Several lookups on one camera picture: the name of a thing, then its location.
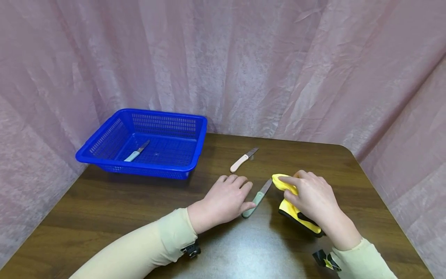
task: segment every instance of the sleeve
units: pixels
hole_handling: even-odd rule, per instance
[[[340,279],[396,279],[375,246],[364,238],[348,251],[333,248],[331,256],[342,269]]]
[[[180,249],[196,239],[187,209],[180,208],[117,239],[70,279],[142,279],[155,267],[176,262]]]

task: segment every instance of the person's left hand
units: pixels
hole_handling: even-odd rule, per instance
[[[189,219],[197,234],[222,223],[234,220],[248,209],[256,207],[245,202],[252,187],[244,176],[222,175],[214,183],[204,199],[187,208]]]

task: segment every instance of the paring knife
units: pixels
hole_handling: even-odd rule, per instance
[[[254,210],[259,206],[259,203],[262,201],[263,197],[265,196],[266,192],[268,192],[269,187],[271,186],[271,183],[273,183],[272,179],[269,179],[265,185],[260,189],[260,191],[257,192],[256,197],[252,201],[257,206],[255,208],[249,209],[242,213],[242,216],[244,218],[248,218],[251,216],[251,214],[254,212]]]
[[[240,167],[241,164],[243,164],[244,162],[246,162],[249,157],[251,157],[259,148],[258,147],[254,147],[253,149],[251,149],[248,153],[246,153],[245,155],[243,155],[242,157],[240,157],[240,159],[238,159],[229,169],[232,173],[236,172],[238,170],[238,168]]]
[[[149,144],[150,140],[146,141],[143,145],[141,145],[140,148],[138,148],[138,150],[133,151],[132,154],[130,154],[130,156],[128,156],[124,162],[131,162],[133,161],[134,158],[138,157],[139,154],[141,154],[141,152],[144,150],[144,148]]]

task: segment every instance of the blue plastic basket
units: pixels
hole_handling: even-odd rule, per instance
[[[206,135],[203,116],[125,108],[112,115],[76,153],[105,171],[187,179]],[[124,160],[147,140],[132,162]]]

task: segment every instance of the wrinkled fabric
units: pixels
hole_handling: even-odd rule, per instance
[[[444,0],[0,1],[0,266],[113,112],[341,144],[446,272]]]

